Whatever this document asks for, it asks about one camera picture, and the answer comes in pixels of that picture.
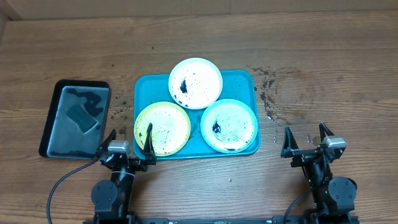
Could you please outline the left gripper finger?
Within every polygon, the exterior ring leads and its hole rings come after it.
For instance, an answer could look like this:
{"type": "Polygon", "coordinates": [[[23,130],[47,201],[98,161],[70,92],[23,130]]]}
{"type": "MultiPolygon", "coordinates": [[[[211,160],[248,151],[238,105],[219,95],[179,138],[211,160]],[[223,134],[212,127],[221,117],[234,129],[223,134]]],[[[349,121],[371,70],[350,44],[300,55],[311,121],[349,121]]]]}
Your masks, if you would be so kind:
{"type": "Polygon", "coordinates": [[[116,130],[113,129],[110,132],[109,136],[98,146],[98,152],[107,151],[111,141],[115,139],[116,139],[116,130]]]}
{"type": "Polygon", "coordinates": [[[146,141],[143,148],[145,157],[149,159],[155,159],[154,147],[152,145],[152,127],[152,123],[149,123],[146,131],[146,141]]]}

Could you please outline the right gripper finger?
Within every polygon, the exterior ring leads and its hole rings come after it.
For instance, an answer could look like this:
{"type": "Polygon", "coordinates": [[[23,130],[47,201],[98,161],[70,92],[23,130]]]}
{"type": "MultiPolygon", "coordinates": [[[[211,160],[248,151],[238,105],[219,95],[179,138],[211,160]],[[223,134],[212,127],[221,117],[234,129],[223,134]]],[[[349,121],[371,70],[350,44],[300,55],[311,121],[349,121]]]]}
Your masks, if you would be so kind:
{"type": "Polygon", "coordinates": [[[285,127],[284,131],[284,143],[281,150],[282,156],[294,156],[299,151],[299,147],[295,141],[295,138],[290,130],[289,126],[285,127]]]}
{"type": "Polygon", "coordinates": [[[321,122],[319,124],[319,130],[320,130],[320,140],[323,142],[323,140],[327,136],[334,136],[335,134],[326,126],[324,122],[321,122]]]}

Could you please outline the yellow plate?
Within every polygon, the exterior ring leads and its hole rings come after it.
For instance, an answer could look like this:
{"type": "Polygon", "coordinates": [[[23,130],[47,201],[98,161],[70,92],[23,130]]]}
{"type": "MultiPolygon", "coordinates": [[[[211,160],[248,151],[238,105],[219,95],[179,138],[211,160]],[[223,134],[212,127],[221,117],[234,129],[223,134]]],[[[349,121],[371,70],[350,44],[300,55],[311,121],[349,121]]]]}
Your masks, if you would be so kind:
{"type": "Polygon", "coordinates": [[[134,123],[134,138],[140,149],[144,148],[150,124],[152,145],[158,157],[177,153],[190,137],[191,124],[188,114],[175,103],[153,103],[139,113],[134,123]]]}

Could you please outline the green scrubbing sponge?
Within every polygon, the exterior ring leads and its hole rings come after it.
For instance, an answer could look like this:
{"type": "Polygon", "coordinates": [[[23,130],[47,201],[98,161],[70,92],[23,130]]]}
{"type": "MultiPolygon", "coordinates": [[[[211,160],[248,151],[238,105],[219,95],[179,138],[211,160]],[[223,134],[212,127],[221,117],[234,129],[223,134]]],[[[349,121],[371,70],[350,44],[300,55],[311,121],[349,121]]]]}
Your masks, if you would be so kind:
{"type": "Polygon", "coordinates": [[[82,133],[87,133],[98,124],[82,105],[72,106],[67,110],[66,115],[76,123],[82,133]]]}

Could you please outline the white plate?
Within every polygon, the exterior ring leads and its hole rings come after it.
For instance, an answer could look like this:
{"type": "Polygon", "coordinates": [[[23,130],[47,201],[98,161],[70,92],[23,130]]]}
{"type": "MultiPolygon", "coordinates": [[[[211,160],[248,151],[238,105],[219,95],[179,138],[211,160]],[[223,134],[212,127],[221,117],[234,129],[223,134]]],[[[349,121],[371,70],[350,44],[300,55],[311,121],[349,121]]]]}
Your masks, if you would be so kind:
{"type": "Polygon", "coordinates": [[[223,78],[220,70],[211,61],[188,58],[172,69],[168,88],[177,104],[199,110],[210,106],[220,97],[223,78]]]}

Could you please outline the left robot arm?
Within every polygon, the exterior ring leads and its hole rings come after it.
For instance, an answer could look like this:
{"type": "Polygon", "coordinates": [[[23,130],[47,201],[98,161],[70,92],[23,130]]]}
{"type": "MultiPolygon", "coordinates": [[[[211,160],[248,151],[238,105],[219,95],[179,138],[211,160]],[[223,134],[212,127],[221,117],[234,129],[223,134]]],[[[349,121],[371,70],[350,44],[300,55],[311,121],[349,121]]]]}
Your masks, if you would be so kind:
{"type": "Polygon", "coordinates": [[[129,211],[136,172],[146,172],[157,163],[152,145],[152,124],[146,129],[142,159],[131,157],[127,141],[117,141],[116,132],[103,141],[96,150],[100,163],[111,170],[111,178],[98,182],[91,191],[95,206],[93,223],[142,223],[129,211]]]}

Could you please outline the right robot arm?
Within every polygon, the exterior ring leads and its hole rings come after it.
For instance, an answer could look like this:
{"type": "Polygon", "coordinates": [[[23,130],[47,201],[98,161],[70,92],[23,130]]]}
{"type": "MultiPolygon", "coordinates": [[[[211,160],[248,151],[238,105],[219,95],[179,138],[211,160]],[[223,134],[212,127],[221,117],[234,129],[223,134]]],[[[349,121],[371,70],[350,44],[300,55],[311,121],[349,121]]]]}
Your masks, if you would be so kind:
{"type": "Polygon", "coordinates": [[[315,208],[306,210],[297,219],[298,223],[358,223],[357,218],[349,215],[354,210],[356,182],[347,177],[334,177],[330,170],[330,164],[343,155],[346,141],[324,123],[319,124],[319,130],[321,143],[315,149],[300,150],[290,128],[285,128],[280,156],[291,158],[290,165],[303,170],[310,189],[289,205],[283,222],[292,222],[294,219],[289,217],[292,207],[311,194],[315,208]]]}

